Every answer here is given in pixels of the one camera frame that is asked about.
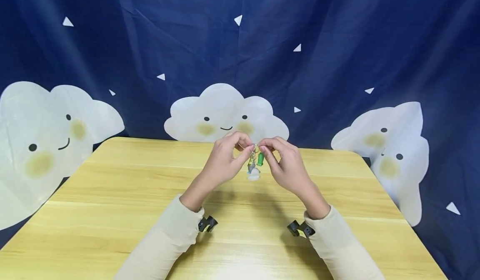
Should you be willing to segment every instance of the mouth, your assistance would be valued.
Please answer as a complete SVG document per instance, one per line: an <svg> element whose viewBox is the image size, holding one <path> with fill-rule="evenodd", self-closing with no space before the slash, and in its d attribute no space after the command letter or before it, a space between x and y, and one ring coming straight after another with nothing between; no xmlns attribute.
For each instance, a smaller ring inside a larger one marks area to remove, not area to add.
<svg viewBox="0 0 480 280"><path fill-rule="evenodd" d="M59 150L63 150L63 149L65 149L65 148L67 148L67 147L68 147L68 145L70 145L70 138L68 138L68 142L67 142L67 144L66 144L65 146L63 146L63 147L59 148Z"/></svg>

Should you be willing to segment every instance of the green charm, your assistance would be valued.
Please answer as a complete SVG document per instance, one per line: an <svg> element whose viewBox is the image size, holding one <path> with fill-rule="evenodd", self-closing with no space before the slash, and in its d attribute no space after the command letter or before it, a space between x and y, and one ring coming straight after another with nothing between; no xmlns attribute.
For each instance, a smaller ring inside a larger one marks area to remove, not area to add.
<svg viewBox="0 0 480 280"><path fill-rule="evenodd" d="M263 153L260 153L258 155L258 163L257 163L257 166L263 166L263 158L265 158L265 155L263 155Z"/></svg>

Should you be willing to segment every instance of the black clip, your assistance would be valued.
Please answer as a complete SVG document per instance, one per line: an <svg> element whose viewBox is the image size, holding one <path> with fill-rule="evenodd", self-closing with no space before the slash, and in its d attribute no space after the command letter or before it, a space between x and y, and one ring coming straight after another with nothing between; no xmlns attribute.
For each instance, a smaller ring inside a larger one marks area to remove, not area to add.
<svg viewBox="0 0 480 280"><path fill-rule="evenodd" d="M310 237L315 234L315 230L313 230L312 227L307 225L305 221L301 225L297 222L297 220L294 220L290 225L287 226L288 230L290 230L290 233L293 236L300 236L299 231L303 232L306 237Z"/></svg>
<svg viewBox="0 0 480 280"><path fill-rule="evenodd" d="M209 215L208 218L203 217L200 223L198 223L198 230L203 232L203 230L207 229L207 232L212 232L213 228L217 225L217 220Z"/></svg>

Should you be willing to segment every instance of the sleeve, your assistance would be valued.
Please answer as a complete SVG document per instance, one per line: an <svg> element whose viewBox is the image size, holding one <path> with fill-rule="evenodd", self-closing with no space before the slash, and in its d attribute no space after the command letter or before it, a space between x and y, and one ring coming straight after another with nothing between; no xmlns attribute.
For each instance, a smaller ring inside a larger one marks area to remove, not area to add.
<svg viewBox="0 0 480 280"><path fill-rule="evenodd" d="M194 213L178 195L130 253L114 280L164 280L177 258L195 244L204 209Z"/></svg>
<svg viewBox="0 0 480 280"><path fill-rule="evenodd" d="M322 220L312 220L307 212L304 217L315 230L310 242L335 280L385 280L335 207Z"/></svg>

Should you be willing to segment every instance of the table surface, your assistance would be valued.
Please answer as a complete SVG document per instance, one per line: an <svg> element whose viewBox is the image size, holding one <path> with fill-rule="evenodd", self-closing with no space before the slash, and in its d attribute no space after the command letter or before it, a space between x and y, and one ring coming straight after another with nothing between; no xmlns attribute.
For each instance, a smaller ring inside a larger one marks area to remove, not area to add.
<svg viewBox="0 0 480 280"><path fill-rule="evenodd" d="M0 251L0 279L112 279L175 195L201 171L212 144L113 138L104 142ZM363 159L301 149L325 198L388 280L446 279ZM286 228L303 205L268 164L241 171L205 202L219 224L174 265L178 279L332 279L305 238Z"/></svg>

